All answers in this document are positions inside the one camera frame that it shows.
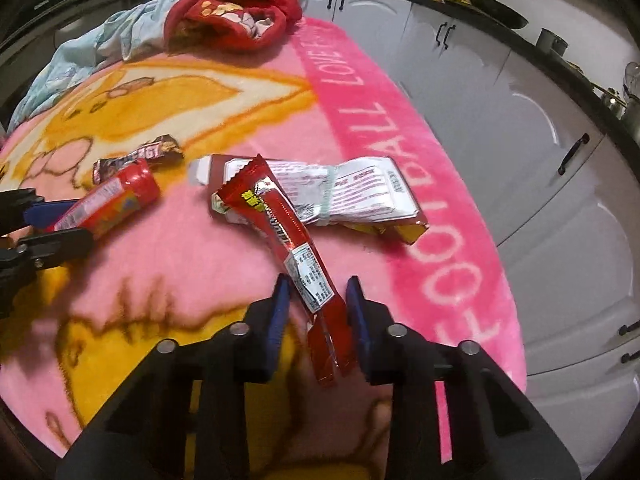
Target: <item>food packaging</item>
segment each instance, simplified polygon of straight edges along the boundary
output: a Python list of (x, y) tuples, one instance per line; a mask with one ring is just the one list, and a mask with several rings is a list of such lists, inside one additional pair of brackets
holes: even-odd
[(356, 359), (346, 304), (266, 161), (256, 156), (217, 195), (258, 229), (292, 278), (308, 317), (306, 337), (318, 382), (334, 382), (334, 367), (347, 374)]
[(94, 163), (92, 178), (94, 184), (100, 184), (139, 158), (144, 158), (149, 164), (157, 164), (176, 162), (182, 160), (183, 157), (182, 150), (176, 140), (170, 135), (162, 135), (133, 150), (129, 155), (100, 158)]
[[(209, 211), (231, 223), (245, 223), (216, 192), (249, 159), (209, 155), (191, 163), (190, 182), (209, 186)], [(337, 166), (269, 160), (268, 165), (305, 224), (343, 224), (413, 244), (428, 229), (402, 173), (388, 156), (363, 156)]]
[(160, 189), (146, 160), (139, 158), (94, 187), (46, 230), (83, 227), (99, 238), (159, 196)]

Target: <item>frying pan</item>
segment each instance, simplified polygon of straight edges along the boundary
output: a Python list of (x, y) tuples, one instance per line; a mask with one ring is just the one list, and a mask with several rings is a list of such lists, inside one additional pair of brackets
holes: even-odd
[(487, 13), (489, 16), (499, 21), (503, 25), (509, 28), (518, 29), (523, 28), (529, 23), (529, 20), (524, 18), (521, 14), (515, 10), (507, 7), (505, 4), (500, 3), (497, 0), (469, 0), (471, 5)]

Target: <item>metal pot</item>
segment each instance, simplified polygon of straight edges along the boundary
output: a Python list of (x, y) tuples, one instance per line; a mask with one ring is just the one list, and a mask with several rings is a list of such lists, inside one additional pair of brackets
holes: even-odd
[(569, 47), (569, 44), (557, 34), (543, 28), (540, 32), (540, 36), (538, 37), (538, 41), (536, 42), (536, 47), (547, 54), (553, 50), (562, 57), (564, 56), (567, 47)]
[(626, 111), (622, 115), (622, 123), (635, 142), (640, 144), (640, 100), (635, 95), (629, 96)]

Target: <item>metal screw head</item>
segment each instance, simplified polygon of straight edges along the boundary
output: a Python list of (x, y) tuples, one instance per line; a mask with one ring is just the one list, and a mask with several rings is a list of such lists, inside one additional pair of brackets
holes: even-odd
[(229, 327), (229, 332), (231, 332), (233, 335), (245, 335), (249, 333), (249, 330), (249, 325), (242, 321), (233, 323), (233, 325)]
[(458, 345), (465, 354), (476, 355), (480, 351), (480, 345), (471, 339), (467, 339)]
[(162, 341), (156, 345), (156, 350), (158, 350), (161, 354), (170, 354), (175, 350), (176, 346), (177, 344), (174, 340), (162, 339)]
[(386, 331), (390, 336), (393, 337), (404, 337), (406, 336), (407, 329), (404, 325), (400, 323), (393, 323), (393, 325), (389, 325), (386, 327)]

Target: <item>pan handle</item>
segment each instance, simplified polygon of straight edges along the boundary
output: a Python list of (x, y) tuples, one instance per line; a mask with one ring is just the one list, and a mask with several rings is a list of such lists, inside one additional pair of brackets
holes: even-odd
[(456, 30), (456, 25), (451, 25), (447, 29), (447, 33), (444, 35), (444, 40), (442, 40), (442, 43), (444, 43), (444, 50), (447, 50), (449, 48), (449, 45), (447, 44), (447, 38), (449, 37), (449, 34), (452, 30)]
[(442, 32), (442, 29), (445, 28), (448, 24), (449, 24), (449, 22), (444, 22), (438, 28), (438, 33), (436, 34), (436, 45), (437, 46), (440, 46), (442, 44), (442, 42), (440, 41), (440, 33)]

